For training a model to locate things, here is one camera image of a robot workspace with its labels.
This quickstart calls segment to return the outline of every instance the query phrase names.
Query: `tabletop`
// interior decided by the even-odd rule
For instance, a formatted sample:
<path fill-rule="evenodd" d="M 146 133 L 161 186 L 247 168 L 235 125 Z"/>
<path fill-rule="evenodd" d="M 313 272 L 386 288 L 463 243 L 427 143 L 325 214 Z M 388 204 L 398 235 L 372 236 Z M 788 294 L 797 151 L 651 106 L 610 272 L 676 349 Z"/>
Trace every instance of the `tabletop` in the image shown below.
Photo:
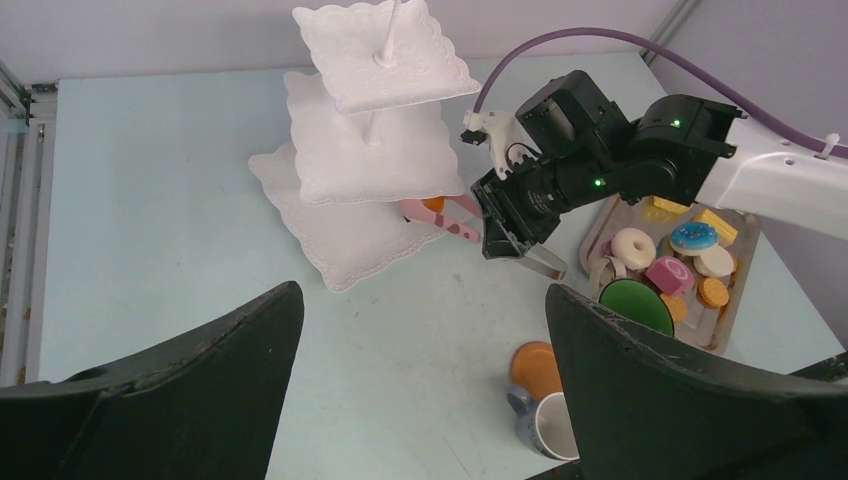
<path fill-rule="evenodd" d="M 469 62 L 482 81 L 496 60 Z M 521 58 L 484 108 L 514 111 L 588 72 L 628 118 L 664 95 L 635 53 Z M 247 169 L 290 140 L 283 70 L 60 84 L 39 378 L 150 347 L 295 280 L 306 319 L 268 478 L 523 479 L 504 399 L 519 345 L 547 340 L 550 280 L 447 236 L 351 290 L 327 291 Z M 443 102 L 462 177 L 491 168 L 458 141 L 473 96 Z M 600 208 L 546 246 L 585 289 L 577 249 Z M 761 237 L 725 357 L 788 373 L 843 351 Z"/>

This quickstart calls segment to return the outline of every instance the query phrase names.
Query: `table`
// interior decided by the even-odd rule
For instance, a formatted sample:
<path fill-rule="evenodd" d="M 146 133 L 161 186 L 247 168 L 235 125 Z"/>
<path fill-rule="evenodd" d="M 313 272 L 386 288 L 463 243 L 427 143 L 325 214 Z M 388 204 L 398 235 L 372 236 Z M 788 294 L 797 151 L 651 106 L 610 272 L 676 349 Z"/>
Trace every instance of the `table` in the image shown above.
<path fill-rule="evenodd" d="M 469 64 L 482 81 L 496 61 Z M 522 58 L 485 107 L 514 111 L 578 68 L 628 118 L 664 94 L 635 53 Z M 289 141 L 283 73 L 61 83 L 39 377 L 150 347 L 296 280 L 306 320 L 268 478 L 515 480 L 555 466 L 516 439 L 503 395 L 514 349 L 548 338 L 549 281 L 448 236 L 327 291 L 247 169 Z M 454 137 L 473 101 L 443 103 Z M 485 149 L 454 142 L 463 178 L 491 168 Z M 547 243 L 578 288 L 598 209 L 569 213 Z M 761 238 L 725 356 L 788 373 L 842 351 Z"/>

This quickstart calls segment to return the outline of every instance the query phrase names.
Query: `blue donut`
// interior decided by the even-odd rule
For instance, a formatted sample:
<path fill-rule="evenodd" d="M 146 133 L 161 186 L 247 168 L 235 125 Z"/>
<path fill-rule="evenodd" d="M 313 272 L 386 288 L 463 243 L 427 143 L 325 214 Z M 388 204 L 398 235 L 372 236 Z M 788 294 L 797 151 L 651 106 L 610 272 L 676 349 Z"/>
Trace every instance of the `blue donut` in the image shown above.
<path fill-rule="evenodd" d="M 718 232 L 702 222 L 690 222 L 671 232 L 671 245 L 686 250 L 705 250 L 718 243 Z"/>

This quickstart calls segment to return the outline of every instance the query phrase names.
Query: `black object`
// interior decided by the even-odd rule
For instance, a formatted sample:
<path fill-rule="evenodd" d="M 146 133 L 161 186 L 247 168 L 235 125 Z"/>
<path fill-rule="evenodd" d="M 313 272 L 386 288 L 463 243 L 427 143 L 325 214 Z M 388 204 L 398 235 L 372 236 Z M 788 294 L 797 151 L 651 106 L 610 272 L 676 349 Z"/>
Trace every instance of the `black object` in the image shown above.
<path fill-rule="evenodd" d="M 0 389 L 0 478 L 264 478 L 302 326 L 289 282 L 64 382 Z"/>
<path fill-rule="evenodd" d="M 561 285 L 546 310 L 585 478 L 848 478 L 848 388 L 702 352 Z"/>
<path fill-rule="evenodd" d="M 658 195 L 689 205 L 716 159 L 736 152 L 724 139 L 741 114 L 671 95 L 631 123 L 586 72 L 552 80 L 515 114 L 541 155 L 524 155 L 506 180 L 492 170 L 471 187 L 483 210 L 483 255 L 523 257 L 560 215 L 614 194 L 630 204 Z M 462 140 L 481 138 L 465 132 Z"/>

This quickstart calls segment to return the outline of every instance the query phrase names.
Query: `wall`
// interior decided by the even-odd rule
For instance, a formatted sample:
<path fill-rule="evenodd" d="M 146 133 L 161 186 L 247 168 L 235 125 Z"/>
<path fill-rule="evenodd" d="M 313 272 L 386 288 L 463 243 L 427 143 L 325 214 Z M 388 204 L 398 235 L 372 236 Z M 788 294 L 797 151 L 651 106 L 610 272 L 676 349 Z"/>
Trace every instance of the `wall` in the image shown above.
<path fill-rule="evenodd" d="M 2 0 L 0 59 L 25 83 L 59 78 L 301 66 L 311 63 L 291 17 L 355 0 Z M 429 0 L 468 58 L 501 56 L 540 33 L 603 26 L 650 36 L 676 0 Z M 535 54 L 633 50 L 571 39 Z"/>
<path fill-rule="evenodd" d="M 709 0 L 671 42 L 795 128 L 848 140 L 848 2 Z M 669 92 L 723 100 L 664 59 L 652 69 Z M 769 241 L 831 329 L 848 346 L 848 242 L 764 220 Z"/>

